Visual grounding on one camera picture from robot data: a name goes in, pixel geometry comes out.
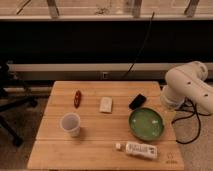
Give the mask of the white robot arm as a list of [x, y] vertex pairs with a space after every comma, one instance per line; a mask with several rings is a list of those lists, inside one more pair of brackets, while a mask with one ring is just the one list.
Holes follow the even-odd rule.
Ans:
[[208, 68], [200, 61], [170, 69], [165, 74], [166, 85], [160, 96], [162, 104], [177, 109], [188, 98], [213, 114], [213, 87], [205, 83], [207, 76]]

